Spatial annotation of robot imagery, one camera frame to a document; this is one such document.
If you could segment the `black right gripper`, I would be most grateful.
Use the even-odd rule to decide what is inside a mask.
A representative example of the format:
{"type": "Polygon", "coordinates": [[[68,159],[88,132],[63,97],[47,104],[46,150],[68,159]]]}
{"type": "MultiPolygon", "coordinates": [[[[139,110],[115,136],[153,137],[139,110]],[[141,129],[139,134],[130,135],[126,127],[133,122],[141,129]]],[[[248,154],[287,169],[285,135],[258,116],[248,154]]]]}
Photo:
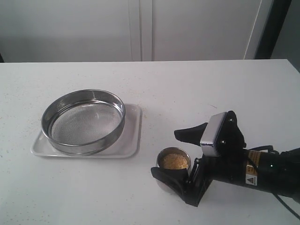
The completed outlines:
{"type": "MultiPolygon", "coordinates": [[[[175,130],[175,139],[201,146],[200,140],[207,125],[205,122],[196,127],[175,130]]],[[[195,158],[189,176],[187,169],[152,167],[150,171],[153,178],[172,189],[184,203],[197,207],[211,184],[212,169],[221,163],[228,163],[232,158],[240,159],[241,151],[245,147],[245,139],[238,127],[236,114],[234,111],[227,111],[217,138],[218,157],[207,157],[202,154],[201,158],[195,158]]]]}

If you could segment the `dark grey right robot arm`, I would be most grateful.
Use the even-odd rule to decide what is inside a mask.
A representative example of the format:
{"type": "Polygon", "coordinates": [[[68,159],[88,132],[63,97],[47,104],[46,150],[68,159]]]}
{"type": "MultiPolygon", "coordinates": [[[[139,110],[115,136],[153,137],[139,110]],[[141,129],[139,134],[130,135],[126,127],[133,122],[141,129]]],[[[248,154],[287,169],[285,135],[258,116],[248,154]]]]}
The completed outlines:
{"type": "Polygon", "coordinates": [[[194,160],[191,170],[157,166],[151,173],[185,203],[198,206],[214,180],[300,200],[299,149],[277,152],[271,145],[247,149],[235,112],[213,115],[199,126],[175,130],[174,136],[201,147],[202,157],[194,160]]]}

